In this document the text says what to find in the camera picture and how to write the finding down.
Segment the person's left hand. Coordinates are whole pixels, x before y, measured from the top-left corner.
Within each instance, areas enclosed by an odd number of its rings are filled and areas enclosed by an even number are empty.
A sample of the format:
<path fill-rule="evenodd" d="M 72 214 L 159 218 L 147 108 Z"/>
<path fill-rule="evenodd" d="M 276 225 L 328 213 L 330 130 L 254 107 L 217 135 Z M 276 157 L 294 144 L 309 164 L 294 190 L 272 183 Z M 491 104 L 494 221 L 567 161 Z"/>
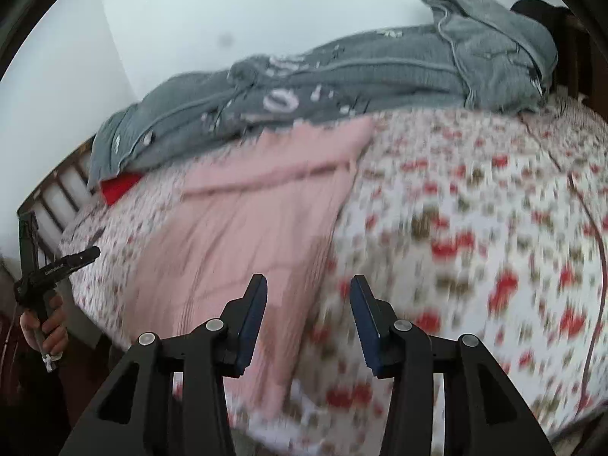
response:
<path fill-rule="evenodd" d="M 49 312 L 45 322 L 40 323 L 34 311 L 24 309 L 20 316 L 20 327 L 32 349 L 57 356 L 65 351 L 69 341 L 64 302 L 61 295 L 53 292 L 47 304 Z"/>

